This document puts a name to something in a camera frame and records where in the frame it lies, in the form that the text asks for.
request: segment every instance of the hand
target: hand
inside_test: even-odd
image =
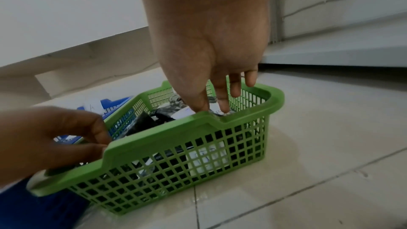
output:
[[[209,109],[206,83],[220,109],[240,96],[241,72],[252,87],[268,43],[269,0],[144,0],[155,54],[174,87],[195,112]]]
[[[53,140],[66,134],[90,143]],[[112,141],[98,114],[58,107],[1,112],[0,140],[0,187],[44,169],[100,159]]]

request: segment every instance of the floor tile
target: floor tile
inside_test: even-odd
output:
[[[194,189],[132,211],[121,217],[99,208],[91,208],[78,223],[77,229],[196,229]]]
[[[407,228],[406,168],[404,151],[215,227]]]
[[[266,158],[196,187],[201,228],[407,146],[399,85],[279,73],[258,79],[286,96],[270,117]]]

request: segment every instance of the basket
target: basket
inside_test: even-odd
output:
[[[215,94],[211,84],[207,94]],[[168,102],[171,85],[144,92],[105,120],[117,139],[143,111]],[[236,170],[264,158],[268,121],[280,109],[284,93],[262,84],[246,87],[238,98],[229,95],[236,113],[218,117],[209,112],[165,123],[118,139],[103,159],[32,184],[30,191],[44,196],[70,189],[118,215]]]
[[[101,100],[105,109],[103,118],[113,114],[129,99],[131,98],[116,101]],[[81,138],[66,140],[67,137],[67,135],[60,136],[55,138],[55,141],[72,144]],[[1,229],[71,229],[89,205],[88,200],[69,190],[62,190],[45,197],[35,197],[26,190],[28,180],[21,180],[0,193]]]
[[[104,114],[102,115],[103,119],[108,118],[111,114],[114,113],[118,108],[123,106],[131,97],[127,98],[121,98],[116,101],[111,101],[110,99],[102,99],[100,103],[102,104],[102,107],[104,109]],[[85,110],[83,106],[80,106],[77,108],[77,110]],[[56,137],[54,140],[56,142],[62,143],[62,144],[73,144],[77,142],[81,137],[80,136],[75,136],[75,137],[69,137],[69,135],[62,135]]]

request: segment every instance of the green plastic basket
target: green plastic basket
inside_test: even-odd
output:
[[[171,85],[144,92],[105,120],[113,139],[143,111],[168,102]],[[207,85],[207,94],[215,94]],[[113,141],[103,159],[47,177],[30,191],[37,196],[68,188],[102,208],[122,215],[170,194],[259,161],[265,156],[269,115],[284,93],[262,84],[246,87],[237,111],[224,117],[200,112]]]

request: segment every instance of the tiled floor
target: tiled floor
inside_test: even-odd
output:
[[[329,69],[261,73],[258,82],[286,96],[284,107],[271,115],[264,160],[120,218],[91,211],[78,228],[402,226],[407,221],[407,80],[380,70],[338,74]],[[140,78],[114,85],[129,90],[126,85],[135,87]],[[162,72],[143,78],[156,87],[158,82],[146,78],[162,78]],[[100,95],[109,87],[93,92]]]

